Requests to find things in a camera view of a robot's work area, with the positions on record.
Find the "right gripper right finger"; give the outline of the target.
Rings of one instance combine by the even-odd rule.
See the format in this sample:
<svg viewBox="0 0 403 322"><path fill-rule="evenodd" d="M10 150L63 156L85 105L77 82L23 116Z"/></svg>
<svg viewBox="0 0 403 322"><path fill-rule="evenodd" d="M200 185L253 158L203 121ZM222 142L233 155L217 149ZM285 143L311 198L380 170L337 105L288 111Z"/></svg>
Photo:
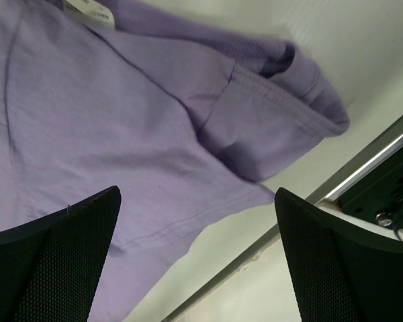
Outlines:
<svg viewBox="0 0 403 322"><path fill-rule="evenodd" d="M403 241L280 188L275 210L303 321L403 321Z"/></svg>

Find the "lavender t shirt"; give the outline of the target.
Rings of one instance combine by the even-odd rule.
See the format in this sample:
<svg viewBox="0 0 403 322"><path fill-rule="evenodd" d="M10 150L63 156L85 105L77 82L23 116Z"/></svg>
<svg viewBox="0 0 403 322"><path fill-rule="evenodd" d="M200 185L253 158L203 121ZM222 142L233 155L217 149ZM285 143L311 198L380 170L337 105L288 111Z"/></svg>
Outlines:
<svg viewBox="0 0 403 322"><path fill-rule="evenodd" d="M200 232L273 201L262 182L349 127L316 63L138 1L85 27L0 1L0 231L116 185L90 321L122 321Z"/></svg>

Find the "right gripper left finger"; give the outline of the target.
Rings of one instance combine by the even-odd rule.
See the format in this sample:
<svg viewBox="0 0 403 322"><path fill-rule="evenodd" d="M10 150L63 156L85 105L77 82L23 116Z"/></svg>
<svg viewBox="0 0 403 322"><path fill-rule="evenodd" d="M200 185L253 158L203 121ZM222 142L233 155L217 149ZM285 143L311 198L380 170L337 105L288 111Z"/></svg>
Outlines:
<svg viewBox="0 0 403 322"><path fill-rule="evenodd" d="M0 321L86 321L117 223L111 186L0 232Z"/></svg>

